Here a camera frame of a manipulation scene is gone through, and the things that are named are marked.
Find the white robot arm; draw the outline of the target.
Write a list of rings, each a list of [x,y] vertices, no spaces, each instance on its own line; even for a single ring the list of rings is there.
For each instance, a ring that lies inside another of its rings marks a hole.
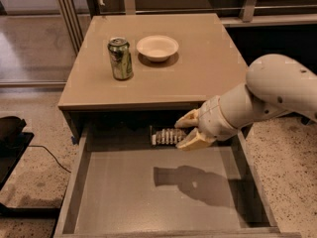
[[[317,74],[295,59],[265,55],[251,63],[244,83],[206,100],[176,121],[176,128],[192,129],[176,148],[206,148],[255,122],[292,112],[317,121]]]

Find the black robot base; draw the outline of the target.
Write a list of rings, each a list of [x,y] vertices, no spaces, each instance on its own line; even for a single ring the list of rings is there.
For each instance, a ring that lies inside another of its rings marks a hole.
[[[32,132],[23,131],[26,126],[26,121],[16,116],[0,118],[0,189],[34,138]]]

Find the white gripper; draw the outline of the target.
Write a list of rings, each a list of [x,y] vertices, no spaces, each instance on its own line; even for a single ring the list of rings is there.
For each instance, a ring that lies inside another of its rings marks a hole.
[[[175,128],[197,126],[198,129],[193,129],[182,141],[176,144],[178,150],[204,149],[215,141],[226,141],[238,132],[238,129],[233,127],[223,115],[218,95],[205,101],[199,110],[190,110],[174,124]]]

